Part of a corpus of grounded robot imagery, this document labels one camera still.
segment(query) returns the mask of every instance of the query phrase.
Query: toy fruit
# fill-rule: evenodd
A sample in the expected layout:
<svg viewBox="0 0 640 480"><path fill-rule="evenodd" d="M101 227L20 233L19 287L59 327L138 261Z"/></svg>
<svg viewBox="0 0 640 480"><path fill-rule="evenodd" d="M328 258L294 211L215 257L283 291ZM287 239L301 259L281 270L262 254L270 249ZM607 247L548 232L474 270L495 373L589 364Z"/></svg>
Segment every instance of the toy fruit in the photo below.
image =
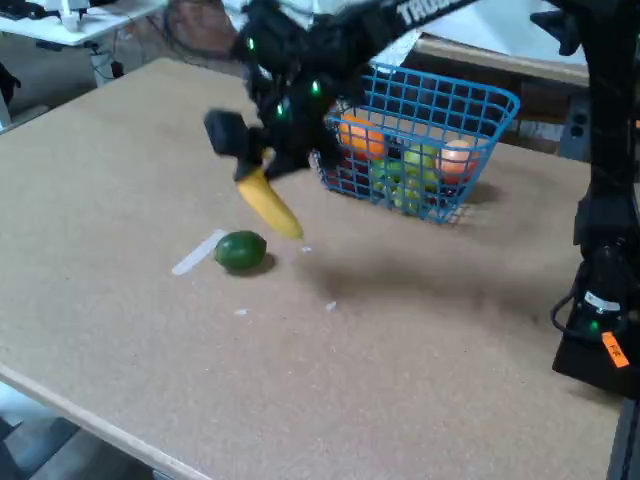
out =
<svg viewBox="0 0 640 480"><path fill-rule="evenodd" d="M435 192L438 188L438 174L435 170L437 155L437 148L417 143L412 145L410 150L404 152L403 160L393 160L389 158L386 161L386 165L384 159L372 160L371 175L377 180L383 179L386 176L398 184L402 182L402 169L404 168L405 180L407 182L410 179L417 181L420 178L420 164L422 164L422 183L424 189Z"/></svg>
<svg viewBox="0 0 640 480"><path fill-rule="evenodd" d="M288 238L302 238L302 227L293 212L267 182L261 168L256 168L236 182L242 198L275 231Z"/></svg>
<svg viewBox="0 0 640 480"><path fill-rule="evenodd" d="M405 173L411 177L420 177L422 164L422 180L425 190L435 192L438 188L438 175L435 172L438 149L419 143L411 145L411 149L404 152Z"/></svg>
<svg viewBox="0 0 640 480"><path fill-rule="evenodd" d="M254 232L240 231L222 237L216 245L216 262L230 271L255 268L267 253L267 242Z"/></svg>
<svg viewBox="0 0 640 480"><path fill-rule="evenodd" d="M438 158L442 181L449 185L468 182L478 166L479 157L479 152L471 153L469 142L453 140L447 143L442 149L442 158Z"/></svg>
<svg viewBox="0 0 640 480"><path fill-rule="evenodd" d="M353 147L356 152L364 153L370 159L384 158L384 135L376 132L373 123L347 113L340 122L340 141Z"/></svg>
<svg viewBox="0 0 640 480"><path fill-rule="evenodd" d="M410 213L418 214L420 211L420 194L416 190L411 188L398 188L391 195L393 204L397 208L403 208L409 210Z"/></svg>

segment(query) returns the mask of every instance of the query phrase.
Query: black cable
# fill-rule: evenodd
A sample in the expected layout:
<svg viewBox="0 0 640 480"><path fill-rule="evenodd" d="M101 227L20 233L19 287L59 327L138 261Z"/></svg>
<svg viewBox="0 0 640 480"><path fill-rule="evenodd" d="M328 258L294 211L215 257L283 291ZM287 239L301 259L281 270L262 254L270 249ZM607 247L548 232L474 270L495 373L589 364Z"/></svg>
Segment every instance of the black cable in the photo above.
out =
<svg viewBox="0 0 640 480"><path fill-rule="evenodd" d="M176 49L174 49L170 44L169 41L165 35L165 33L162 31L162 29L156 25L156 22L154 22L153 20L151 20L151 18L147 17L147 22L149 22L149 24L151 25L151 27L156 31L156 33L158 34L158 36L160 37L160 39L162 40L162 42L165 44L165 46L170 49L173 53L175 53L181 61L183 61L184 63L187 63L189 65L196 65L195 63L189 61L187 59L187 57L185 57L184 55L182 55L182 53L180 53L179 51L177 51Z"/></svg>

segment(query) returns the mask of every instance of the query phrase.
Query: toy orange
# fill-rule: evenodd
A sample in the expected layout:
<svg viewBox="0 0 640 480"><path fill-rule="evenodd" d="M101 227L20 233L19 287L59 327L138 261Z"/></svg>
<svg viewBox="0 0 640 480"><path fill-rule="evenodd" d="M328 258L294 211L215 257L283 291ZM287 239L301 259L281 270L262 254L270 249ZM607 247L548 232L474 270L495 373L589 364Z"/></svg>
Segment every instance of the toy orange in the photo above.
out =
<svg viewBox="0 0 640 480"><path fill-rule="evenodd" d="M384 135L376 132L376 126L350 113L342 116L340 141L353 147L357 153L364 153L369 159L381 159L385 155Z"/></svg>

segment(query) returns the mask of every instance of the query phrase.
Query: wire basket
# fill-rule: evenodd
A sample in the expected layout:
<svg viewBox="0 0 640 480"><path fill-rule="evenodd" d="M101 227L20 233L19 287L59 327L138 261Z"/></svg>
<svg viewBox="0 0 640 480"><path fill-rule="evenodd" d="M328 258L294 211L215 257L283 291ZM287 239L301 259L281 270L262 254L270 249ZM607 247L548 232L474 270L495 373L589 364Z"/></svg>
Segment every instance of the wire basket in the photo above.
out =
<svg viewBox="0 0 640 480"><path fill-rule="evenodd" d="M520 101L511 92L373 64L366 101L327 121L343 147L329 190L438 223L457 216Z"/></svg>

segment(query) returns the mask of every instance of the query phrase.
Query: yellow banana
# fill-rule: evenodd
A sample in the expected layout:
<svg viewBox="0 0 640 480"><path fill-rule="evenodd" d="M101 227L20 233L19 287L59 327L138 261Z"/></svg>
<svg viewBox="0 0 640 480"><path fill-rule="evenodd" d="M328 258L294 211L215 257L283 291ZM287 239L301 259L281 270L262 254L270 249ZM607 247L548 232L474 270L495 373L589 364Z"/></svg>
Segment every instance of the yellow banana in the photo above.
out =
<svg viewBox="0 0 640 480"><path fill-rule="evenodd" d="M236 182L242 198L276 232L289 238L302 238L302 227L293 212L271 188L261 168Z"/></svg>

